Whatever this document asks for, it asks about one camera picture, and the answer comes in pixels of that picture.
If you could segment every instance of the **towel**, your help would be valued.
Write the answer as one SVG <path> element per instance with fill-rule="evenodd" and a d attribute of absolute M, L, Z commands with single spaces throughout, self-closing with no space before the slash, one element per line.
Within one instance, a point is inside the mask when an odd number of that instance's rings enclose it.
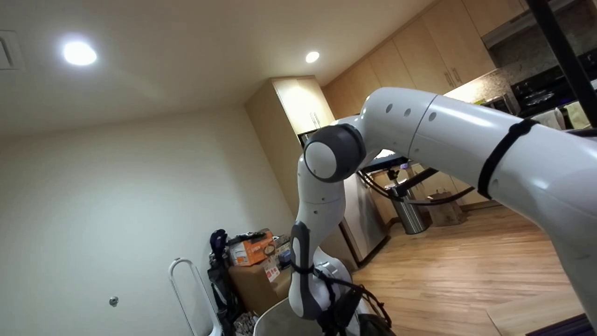
<path fill-rule="evenodd" d="M 568 110 L 568 117 L 570 117 L 570 122 L 572 122 L 572 126 L 575 129 L 586 129 L 591 127 L 587 116 L 584 114 L 583 108 L 580 107 L 580 103 L 572 103 L 570 105 L 566 105 L 565 108 Z"/>
<path fill-rule="evenodd" d="M 558 109 L 553 109 L 551 111 L 537 114 L 531 119 L 538 121 L 541 125 L 551 127 L 553 129 L 566 129 L 566 126 L 564 124 L 564 116 L 562 115 L 562 112 L 560 112 L 560 110 Z"/>

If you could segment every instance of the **stainless steel trash can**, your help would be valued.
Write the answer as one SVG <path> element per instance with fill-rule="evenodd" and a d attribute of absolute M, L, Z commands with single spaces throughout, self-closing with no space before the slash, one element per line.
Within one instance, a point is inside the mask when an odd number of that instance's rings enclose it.
<path fill-rule="evenodd" d="M 410 189 L 406 194 L 402 195 L 397 192 L 395 186 L 387 187 L 386 190 L 389 194 L 402 197 L 404 200 L 414 200 L 414 194 Z M 404 232 L 406 234 L 421 233 L 429 228 L 429 225 L 423 222 L 421 213 L 419 212 L 417 206 L 394 200 L 392 200 L 392 203 L 394 205 L 394 209 L 396 209 L 396 212 L 400 217 L 400 221 L 402 222 L 402 226 L 404 227 Z"/>

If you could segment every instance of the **white wall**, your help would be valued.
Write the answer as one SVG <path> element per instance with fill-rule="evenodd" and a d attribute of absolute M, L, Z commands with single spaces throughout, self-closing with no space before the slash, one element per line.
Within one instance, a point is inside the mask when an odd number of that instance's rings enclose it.
<path fill-rule="evenodd" d="M 294 222 L 242 109 L 0 146 L 0 187 L 2 336 L 189 335 L 172 260 L 206 268 L 214 229 Z"/>

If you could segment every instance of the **backsplash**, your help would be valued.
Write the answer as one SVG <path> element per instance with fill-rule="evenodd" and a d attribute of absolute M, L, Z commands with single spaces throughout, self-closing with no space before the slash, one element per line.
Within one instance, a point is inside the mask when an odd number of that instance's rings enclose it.
<path fill-rule="evenodd" d="M 597 48 L 597 10 L 592 0 L 575 2 L 556 18 L 577 55 Z M 511 84 L 558 65 L 537 25 L 498 43 L 490 53 Z"/>
<path fill-rule="evenodd" d="M 556 14 L 560 27 L 578 55 L 597 48 L 597 8 L 581 0 Z M 498 69 L 446 93 L 468 103 L 506 95 L 514 114 L 520 106 L 510 86 L 558 65 L 538 26 L 517 33 L 490 49 Z"/>

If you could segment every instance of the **stove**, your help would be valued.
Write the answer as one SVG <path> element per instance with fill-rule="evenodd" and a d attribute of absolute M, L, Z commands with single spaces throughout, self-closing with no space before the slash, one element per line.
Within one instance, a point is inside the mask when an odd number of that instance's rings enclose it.
<path fill-rule="evenodd" d="M 597 80 L 597 49 L 580 55 L 578 59 L 589 79 Z M 512 92 L 520 104 L 518 116 L 521 118 L 529 118 L 577 101 L 559 66 L 512 85 Z"/>

